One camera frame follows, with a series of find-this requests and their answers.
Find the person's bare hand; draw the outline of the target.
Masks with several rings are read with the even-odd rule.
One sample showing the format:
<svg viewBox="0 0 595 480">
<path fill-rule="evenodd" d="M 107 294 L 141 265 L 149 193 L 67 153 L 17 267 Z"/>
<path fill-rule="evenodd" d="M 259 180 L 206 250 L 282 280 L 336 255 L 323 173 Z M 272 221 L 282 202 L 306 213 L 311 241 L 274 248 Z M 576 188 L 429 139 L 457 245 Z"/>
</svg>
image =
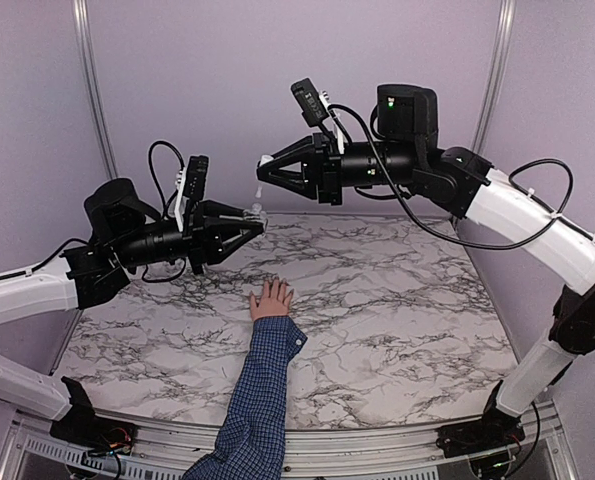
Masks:
<svg viewBox="0 0 595 480">
<path fill-rule="evenodd" d="M 284 317 L 290 312 L 293 292 L 285 280 L 265 280 L 260 295 L 249 295 L 250 315 L 253 322 L 267 317 Z"/>
</svg>

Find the clear nail polish bottle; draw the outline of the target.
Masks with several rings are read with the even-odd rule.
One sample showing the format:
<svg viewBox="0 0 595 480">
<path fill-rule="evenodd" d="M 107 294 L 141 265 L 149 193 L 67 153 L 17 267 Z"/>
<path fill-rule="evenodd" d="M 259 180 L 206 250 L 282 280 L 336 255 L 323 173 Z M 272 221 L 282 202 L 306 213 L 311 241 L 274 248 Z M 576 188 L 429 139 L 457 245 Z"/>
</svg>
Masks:
<svg viewBox="0 0 595 480">
<path fill-rule="evenodd" d="M 259 202 L 253 203 L 249 209 L 244 211 L 244 219 L 262 223 L 264 226 L 268 224 L 268 214 Z"/>
</svg>

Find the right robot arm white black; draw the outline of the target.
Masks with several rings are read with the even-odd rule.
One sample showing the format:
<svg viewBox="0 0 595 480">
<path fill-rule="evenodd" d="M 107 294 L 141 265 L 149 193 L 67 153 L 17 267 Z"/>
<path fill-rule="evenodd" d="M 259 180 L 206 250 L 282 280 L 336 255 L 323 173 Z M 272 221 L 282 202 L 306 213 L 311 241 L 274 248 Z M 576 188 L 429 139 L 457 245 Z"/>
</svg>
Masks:
<svg viewBox="0 0 595 480">
<path fill-rule="evenodd" d="M 595 235 L 477 153 L 439 148 L 437 96 L 431 89 L 380 85 L 370 119 L 361 122 L 365 137 L 357 142 L 342 126 L 326 128 L 342 106 L 311 81 L 298 81 L 291 91 L 312 134 L 263 156 L 260 181 L 330 205 L 341 203 L 346 187 L 365 193 L 386 185 L 400 203 L 419 195 L 500 234 L 505 250 L 525 249 L 563 280 L 552 327 L 495 386 L 482 416 L 441 427 L 437 446 L 454 457 L 522 440 L 522 414 L 577 357 L 595 350 Z"/>
</svg>

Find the blue checked shirt forearm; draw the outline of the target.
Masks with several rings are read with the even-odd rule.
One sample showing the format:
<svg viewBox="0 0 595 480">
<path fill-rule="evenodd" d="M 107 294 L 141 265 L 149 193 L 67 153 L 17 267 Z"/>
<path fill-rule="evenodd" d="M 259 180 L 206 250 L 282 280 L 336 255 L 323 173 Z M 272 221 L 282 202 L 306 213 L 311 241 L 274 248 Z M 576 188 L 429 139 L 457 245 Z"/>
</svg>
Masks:
<svg viewBox="0 0 595 480">
<path fill-rule="evenodd" d="M 288 316 L 254 322 L 249 352 L 212 452 L 185 479 L 279 479 L 286 449 L 287 371 L 307 336 Z"/>
</svg>

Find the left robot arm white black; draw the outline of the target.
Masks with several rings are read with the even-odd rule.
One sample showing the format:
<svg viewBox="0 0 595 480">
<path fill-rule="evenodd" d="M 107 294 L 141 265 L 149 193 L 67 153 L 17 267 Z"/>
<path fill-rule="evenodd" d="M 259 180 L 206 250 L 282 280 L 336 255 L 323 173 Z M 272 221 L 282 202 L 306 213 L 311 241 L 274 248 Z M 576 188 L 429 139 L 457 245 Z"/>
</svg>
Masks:
<svg viewBox="0 0 595 480">
<path fill-rule="evenodd" d="M 180 218 L 164 218 L 139 199 L 132 181 L 117 178 L 84 202 L 90 240 L 62 245 L 43 262 L 0 274 L 0 325 L 57 311 L 86 310 L 112 300 L 140 267 L 185 260 L 200 274 L 264 233 L 266 219 L 185 194 Z M 0 355 L 0 400 L 51 421 L 53 436 L 96 444 L 112 423 L 95 414 L 80 382 L 41 374 Z"/>
</svg>

